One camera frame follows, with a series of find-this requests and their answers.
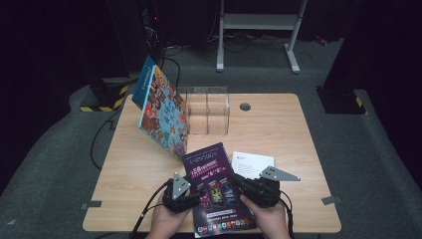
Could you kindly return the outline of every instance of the book cover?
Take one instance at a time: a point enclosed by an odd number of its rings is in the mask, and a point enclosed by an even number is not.
[[[149,56],[143,64],[132,101],[142,110],[138,127],[182,158],[187,146],[185,103]]]
[[[222,142],[185,154],[183,165],[190,175],[190,191],[202,189],[198,206],[192,209],[197,237],[256,228],[249,208],[233,187],[233,169]]]

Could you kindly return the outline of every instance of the metal stand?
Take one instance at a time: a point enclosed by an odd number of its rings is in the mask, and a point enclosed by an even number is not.
[[[299,13],[292,15],[276,14],[225,14],[224,0],[221,0],[220,29],[217,51],[217,72],[224,71],[224,29],[257,29],[257,30],[291,30],[292,37],[289,44],[285,44],[286,53],[292,71],[298,74],[301,70],[293,52],[296,38],[304,18],[308,0],[302,0]]]

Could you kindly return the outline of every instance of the gray floor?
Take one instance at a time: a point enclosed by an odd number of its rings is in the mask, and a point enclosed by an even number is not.
[[[183,48],[170,57],[179,48],[168,50],[167,56],[180,65],[179,87],[226,86],[230,93],[298,95],[328,186],[342,200],[336,205],[341,231],[322,238],[422,238],[421,191],[388,140],[366,92],[356,91],[368,111],[364,116],[327,115],[318,99],[316,86],[323,84],[340,46],[341,42],[323,47],[298,41],[299,75],[292,74],[280,44],[250,46],[241,53],[226,51],[223,73],[215,71],[215,50]],[[235,51],[244,45],[226,47]],[[163,71],[170,80],[176,79],[174,63],[166,61]],[[80,112],[86,90],[70,97],[72,111],[37,141],[2,194],[1,239],[104,235],[84,231],[86,211],[81,206],[91,200],[100,175],[90,160],[91,142],[112,113]],[[108,125],[95,143],[98,164],[103,163],[112,138]]]

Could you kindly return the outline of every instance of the black cable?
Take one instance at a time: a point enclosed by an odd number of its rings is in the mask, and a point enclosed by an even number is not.
[[[107,236],[111,236],[111,235],[114,235],[114,234],[115,234],[115,232],[109,232],[109,233],[103,234],[101,236],[98,236],[95,239],[102,239],[102,238],[105,238]]]
[[[309,53],[298,53],[299,57],[302,59],[312,59],[313,55],[309,54]]]
[[[212,36],[212,34],[214,32],[215,25],[217,23],[217,15],[220,15],[220,13],[218,12],[218,2],[217,1],[214,1],[214,2],[215,2],[214,21],[213,21],[213,24],[212,24],[210,34],[208,35],[207,39],[205,39],[205,41],[208,41],[210,39],[210,37]]]
[[[137,232],[137,229],[139,228],[140,223],[142,222],[143,218],[145,217],[146,212],[148,212],[149,209],[153,208],[149,207],[149,204],[151,204],[151,201],[154,199],[154,197],[162,190],[162,188],[168,186],[170,184],[172,179],[168,179],[166,182],[164,182],[158,189],[152,194],[151,198],[149,198],[149,201],[146,203],[146,206],[143,208],[142,213],[140,213],[139,218],[136,221],[136,224],[133,227],[133,230],[130,234],[130,239],[133,239],[134,234]]]
[[[176,53],[173,53],[173,54],[169,54],[169,55],[164,54],[163,57],[174,57],[174,56],[179,55],[180,53],[182,53],[183,50],[184,50],[184,46],[179,46],[179,47],[175,46],[175,47],[167,47],[167,48],[165,48],[165,51],[167,51],[170,48],[171,49],[179,48],[180,50],[178,52],[176,52]]]
[[[162,58],[162,64],[161,64],[161,66],[163,66],[163,65],[164,65],[164,60],[168,60],[168,61],[170,61],[170,62],[173,62],[174,64],[176,64],[176,66],[177,66],[177,68],[178,68],[177,78],[176,78],[176,84],[175,84],[175,87],[176,87],[176,89],[177,89],[177,87],[178,87],[178,85],[179,85],[179,78],[180,78],[180,65],[179,65],[176,61],[174,61],[173,59],[170,59],[170,58],[166,58],[166,57],[164,57],[164,58]]]
[[[148,44],[149,55],[152,55],[158,43],[157,33],[150,27],[144,26],[146,35],[146,44]]]
[[[159,66],[159,69],[161,69],[161,71],[162,71],[162,69],[164,68],[164,59],[165,59],[165,52],[167,51],[167,48],[164,48],[163,50],[162,50],[162,62],[161,62],[161,66]]]
[[[157,206],[162,206],[162,205],[163,205],[162,203],[160,203],[160,204],[156,204],[156,205],[153,205],[153,206],[149,207],[147,210],[149,211],[150,209],[152,209],[152,208],[154,208],[154,207],[157,207]]]
[[[289,236],[291,237],[291,239],[295,239],[295,234],[293,232],[293,205],[292,205],[292,200],[290,199],[290,197],[288,196],[288,194],[286,194],[284,191],[282,191],[283,194],[285,194],[285,196],[289,199],[290,202],[290,207],[288,206],[288,204],[282,199],[280,198],[280,202],[283,203],[283,205],[285,205],[286,207],[286,212],[288,213],[288,230],[289,230]]]
[[[257,42],[257,43],[255,43],[255,41],[262,41],[262,39],[254,39],[254,40],[251,40],[251,46],[264,46],[264,47],[278,46],[278,45],[286,43],[289,39],[288,38],[277,38],[276,37],[274,39],[265,39],[265,40],[269,40],[271,42],[268,42],[268,43]]]
[[[128,86],[128,85],[130,85],[132,83],[137,82],[137,80],[138,80],[138,78],[134,78],[134,79],[129,79],[128,81],[124,81],[124,82],[121,82],[121,83],[107,83],[107,85],[109,87]]]
[[[234,44],[245,44],[246,43],[246,47],[245,48],[243,48],[241,50],[238,50],[238,51],[234,51],[234,50],[230,50],[228,47],[224,46],[224,50],[226,50],[226,51],[228,51],[230,53],[241,53],[241,52],[246,51],[251,46],[251,41],[248,38],[245,38],[245,39],[246,39],[246,41],[243,41],[243,42],[235,42],[234,40],[231,40],[230,41],[230,42],[232,42]]]
[[[99,128],[99,130],[97,131],[96,135],[93,138],[93,141],[91,143],[91,162],[93,163],[93,165],[98,169],[98,170],[102,170],[102,168],[100,166],[97,165],[96,161],[94,160],[94,144],[96,142],[97,136],[99,135],[100,131],[103,129],[103,127],[106,125],[106,123],[110,122],[110,126],[109,129],[115,129],[115,127],[112,127],[112,124],[114,123],[113,120],[111,120],[113,117],[115,117],[115,115],[117,115],[118,113],[121,112],[121,109],[119,109],[118,111],[116,111],[114,114],[111,115],[111,117],[109,117]]]

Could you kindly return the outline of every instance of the black wire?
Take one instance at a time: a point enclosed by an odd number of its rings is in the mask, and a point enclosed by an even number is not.
[[[289,199],[290,202],[290,207],[288,206],[288,204],[282,199],[280,198],[280,202],[283,203],[283,205],[285,205],[286,207],[286,212],[288,213],[288,230],[289,230],[289,236],[291,237],[291,239],[295,239],[295,233],[293,232],[293,205],[292,205],[292,200],[290,199],[290,197],[288,196],[288,194],[286,194],[284,191],[282,191],[283,194],[285,194],[285,196]]]
[[[240,36],[240,37],[229,38],[228,42],[232,42],[234,44],[244,44],[244,43],[248,43],[250,41],[251,40],[247,36]]]
[[[244,51],[246,51],[250,46],[251,46],[251,41],[248,39],[248,38],[245,38],[246,39],[246,41],[244,41],[244,42],[236,42],[235,40],[231,40],[230,42],[232,42],[232,43],[234,43],[234,44],[245,44],[246,43],[246,46],[243,48],[243,49],[241,49],[241,50],[238,50],[238,51],[234,51],[234,50],[230,50],[229,48],[227,48],[226,47],[226,45],[224,46],[224,50],[226,50],[226,51],[228,51],[228,52],[230,52],[230,53],[241,53],[241,52],[244,52]]]
[[[137,232],[137,229],[139,228],[140,223],[142,222],[143,218],[145,217],[146,212],[148,212],[149,209],[153,208],[149,207],[149,204],[151,204],[151,201],[154,199],[154,197],[158,194],[159,191],[162,190],[162,188],[168,186],[170,184],[172,179],[168,179],[166,182],[164,182],[158,189],[152,194],[151,198],[149,198],[149,201],[146,203],[146,206],[143,208],[142,213],[140,213],[139,218],[136,221],[136,224],[133,227],[133,230],[130,234],[130,239],[133,239],[134,234]]]
[[[149,207],[149,208],[147,209],[147,211],[149,211],[150,209],[152,209],[152,208],[154,208],[154,207],[157,207],[157,206],[162,206],[162,205],[163,205],[162,203],[160,203],[160,204],[156,204],[156,205],[153,205],[153,206]]]
[[[178,51],[178,52],[176,52],[176,53],[173,53],[173,54],[170,54],[170,55],[166,55],[166,54],[164,54],[164,57],[174,57],[174,56],[176,56],[176,55],[179,55],[180,53],[182,53],[183,52],[183,50],[184,50],[184,46],[181,46],[181,47],[178,47],[179,49],[180,49],[180,51]]]
[[[176,84],[175,84],[175,87],[176,87],[176,89],[177,89],[177,87],[178,87],[178,85],[179,85],[179,78],[180,78],[180,65],[179,65],[176,61],[174,61],[173,59],[170,59],[170,58],[166,58],[166,57],[164,57],[164,58],[162,58],[162,65],[161,65],[161,66],[163,66],[163,65],[164,65],[164,60],[168,60],[168,61],[170,61],[170,62],[173,62],[174,64],[176,64],[176,66],[177,66],[177,68],[178,68],[177,78],[176,78]]]
[[[98,169],[98,170],[102,170],[102,168],[100,166],[97,165],[96,161],[94,160],[94,144],[96,142],[97,136],[99,135],[100,131],[103,129],[103,127],[106,125],[106,123],[110,123],[109,129],[115,129],[115,127],[112,127],[112,124],[114,123],[113,120],[111,120],[113,117],[115,117],[115,115],[117,115],[118,113],[121,112],[121,109],[119,109],[118,111],[116,111],[114,114],[111,115],[111,117],[109,117],[99,128],[99,130],[97,131],[96,135],[93,138],[93,141],[91,143],[91,162],[93,163],[93,165]]]
[[[103,235],[101,235],[101,236],[98,236],[98,237],[96,237],[95,239],[105,238],[105,237],[107,237],[107,236],[111,236],[111,235],[114,235],[114,234],[115,234],[115,232],[109,232],[109,233],[103,234]]]
[[[212,36],[214,29],[215,29],[215,26],[216,26],[216,23],[217,23],[217,18],[220,15],[220,13],[218,12],[218,2],[217,1],[214,1],[214,2],[215,2],[214,21],[213,21],[213,24],[212,24],[210,34],[208,34],[208,37],[205,39],[205,41],[208,41],[210,39],[210,37]]]
[[[164,59],[165,59],[165,52],[167,51],[167,48],[164,48],[163,50],[162,50],[162,62],[161,62],[161,66],[159,67],[159,69],[161,69],[161,71],[162,71],[162,69],[164,68]]]
[[[121,83],[107,83],[109,87],[120,87],[120,86],[128,86],[134,82],[137,82],[138,78],[129,79],[128,81],[121,82]]]
[[[214,42],[209,42],[207,45],[205,45],[204,48],[202,48],[203,51],[205,52],[211,52],[211,51],[215,51],[218,49],[218,43],[214,43]]]
[[[282,41],[277,42],[277,40],[282,40],[283,38],[274,38],[273,40],[271,40],[271,42],[268,43],[254,43],[254,41],[261,41],[261,39],[256,39],[256,40],[251,40],[251,46],[264,46],[264,47],[270,47],[270,46],[277,46],[277,45],[281,45],[286,43],[289,39],[288,38],[284,38]]]
[[[312,59],[313,55],[309,54],[309,53],[299,53],[299,57],[302,59]]]

